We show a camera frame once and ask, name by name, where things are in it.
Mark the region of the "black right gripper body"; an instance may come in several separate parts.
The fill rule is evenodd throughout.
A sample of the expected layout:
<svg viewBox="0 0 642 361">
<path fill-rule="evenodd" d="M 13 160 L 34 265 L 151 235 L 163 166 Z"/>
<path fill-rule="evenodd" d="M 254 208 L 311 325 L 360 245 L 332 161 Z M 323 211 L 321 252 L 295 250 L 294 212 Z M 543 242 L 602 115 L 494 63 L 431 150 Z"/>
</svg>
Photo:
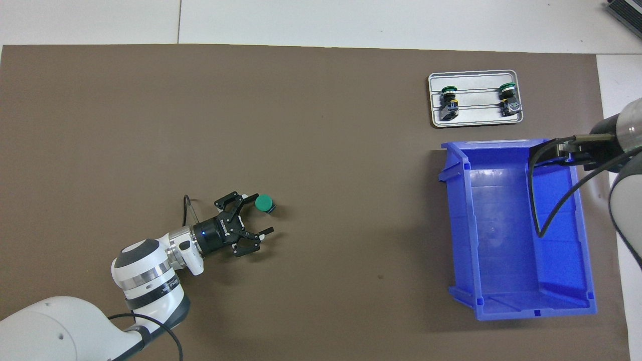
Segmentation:
<svg viewBox="0 0 642 361">
<path fill-rule="evenodd" d="M 618 116 L 611 116 L 607 119 L 603 119 L 591 129 L 591 134 L 610 133 L 611 135 L 616 135 L 617 121 Z M 597 167 L 600 167 L 604 163 L 612 160 L 613 158 L 616 158 L 617 156 L 620 156 L 623 153 L 624 151 L 617 139 L 599 142 L 592 149 L 594 164 L 591 166 L 591 170 L 597 169 Z"/>
</svg>

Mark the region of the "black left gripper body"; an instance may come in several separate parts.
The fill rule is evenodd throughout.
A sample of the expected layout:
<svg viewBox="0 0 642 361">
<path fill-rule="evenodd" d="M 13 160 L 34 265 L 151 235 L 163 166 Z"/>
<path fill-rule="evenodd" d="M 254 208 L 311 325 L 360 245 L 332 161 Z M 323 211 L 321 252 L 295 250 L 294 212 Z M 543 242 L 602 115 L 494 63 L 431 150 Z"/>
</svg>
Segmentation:
<svg viewBox="0 0 642 361">
<path fill-rule="evenodd" d="M 238 243 L 240 230 L 240 218 L 226 215 L 215 216 L 193 225 L 193 234 L 202 256 Z"/>
</svg>

